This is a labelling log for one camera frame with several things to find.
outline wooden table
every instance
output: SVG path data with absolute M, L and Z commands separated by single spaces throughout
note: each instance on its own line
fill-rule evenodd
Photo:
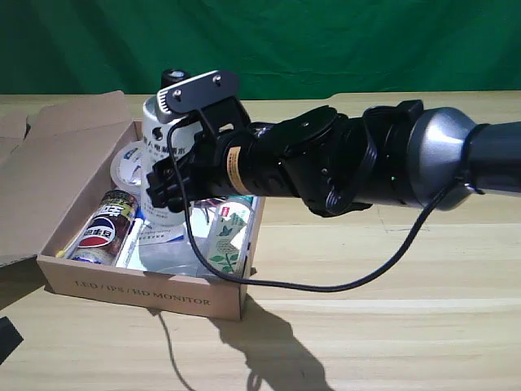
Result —
M 34 114 L 70 96 L 0 96 L 0 115 Z M 521 121 L 519 92 L 339 94 L 326 101 L 246 102 L 280 121 L 328 103 L 349 116 L 421 98 L 477 122 Z M 144 96 L 129 96 L 135 117 Z M 333 219 L 270 199 L 257 278 L 330 284 L 374 269 L 417 210 L 376 207 Z M 25 341 L 0 366 L 3 390 L 521 389 L 521 201 L 473 196 L 427 221 L 404 259 L 350 292 L 250 287 L 228 323 L 60 297 L 32 262 L 0 270 L 0 316 Z

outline tape roll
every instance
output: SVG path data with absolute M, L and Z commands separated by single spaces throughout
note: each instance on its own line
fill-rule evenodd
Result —
M 112 181 L 123 191 L 139 198 L 141 191 L 142 142 L 120 149 L 111 163 Z

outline soda can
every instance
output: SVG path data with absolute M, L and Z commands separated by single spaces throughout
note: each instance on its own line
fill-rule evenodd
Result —
M 138 201 L 126 191 L 105 193 L 71 259 L 113 265 L 129 234 L 137 208 Z

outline open cardboard box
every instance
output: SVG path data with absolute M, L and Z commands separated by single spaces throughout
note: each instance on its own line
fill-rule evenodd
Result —
M 0 120 L 0 267 L 37 256 L 57 294 L 210 318 L 239 320 L 245 285 L 56 258 L 106 191 L 113 156 L 140 139 L 120 91 L 43 108 L 27 136 L 26 116 Z M 244 277 L 261 222 L 259 203 Z

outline green screen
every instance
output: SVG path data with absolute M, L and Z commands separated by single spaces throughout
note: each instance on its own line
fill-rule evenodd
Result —
M 0 94 L 154 93 L 227 68 L 241 99 L 521 90 L 519 0 L 0 0 Z

